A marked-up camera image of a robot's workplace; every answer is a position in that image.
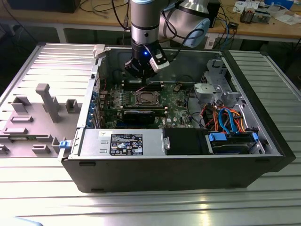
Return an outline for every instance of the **floor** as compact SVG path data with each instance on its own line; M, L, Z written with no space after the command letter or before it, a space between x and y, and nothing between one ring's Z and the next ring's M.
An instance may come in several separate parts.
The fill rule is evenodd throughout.
M56 31L53 28L26 27L26 29L38 42L59 42ZM9 36L8 34L4 34L0 27L0 37L2 36L0 39L0 94L5 90L36 46L36 42L31 39L22 27L16 26L14 30L16 34ZM66 33L70 43L102 43L108 45L120 45L122 43L122 32L66 29ZM125 45L130 45L129 34L126 34L125 37ZM205 42L206 40L203 40L198 48L204 48ZM176 47L179 46L179 44L173 42L171 46ZM300 75L298 73L300 73L299 71L301 69L301 54L299 53L292 56L292 48L294 48L294 46L290 43L252 40L235 40L233 43L229 42L229 44L225 46L225 49L261 50L267 52L280 68L286 68L286 75L300 89L301 81L298 79ZM290 67L285 64L287 59L289 61L294 59Z

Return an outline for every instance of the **computer case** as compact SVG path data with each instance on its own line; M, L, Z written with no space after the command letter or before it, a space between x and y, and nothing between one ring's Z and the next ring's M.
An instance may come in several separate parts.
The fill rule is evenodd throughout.
M80 0L7 0L12 9L74 13Z

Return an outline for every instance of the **power supply label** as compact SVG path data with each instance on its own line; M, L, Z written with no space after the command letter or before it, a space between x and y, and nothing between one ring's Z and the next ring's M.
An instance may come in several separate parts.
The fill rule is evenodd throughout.
M143 155L142 134L112 134L110 155Z

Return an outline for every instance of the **gray plastic post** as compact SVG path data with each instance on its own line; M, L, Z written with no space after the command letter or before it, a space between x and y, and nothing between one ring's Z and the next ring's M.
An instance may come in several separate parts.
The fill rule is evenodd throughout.
M53 100L49 94L49 89L50 87L47 83L39 83L36 87L36 93L41 95L52 122L56 123L59 122L60 116L58 115L56 106L53 104Z

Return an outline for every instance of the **desk clutter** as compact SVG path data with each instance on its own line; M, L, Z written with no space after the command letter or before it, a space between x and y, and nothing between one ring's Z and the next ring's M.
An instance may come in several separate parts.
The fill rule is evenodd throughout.
M268 23L271 17L288 25L301 23L300 12L287 15L293 6L293 0L237 1L233 12L241 13L242 23Z

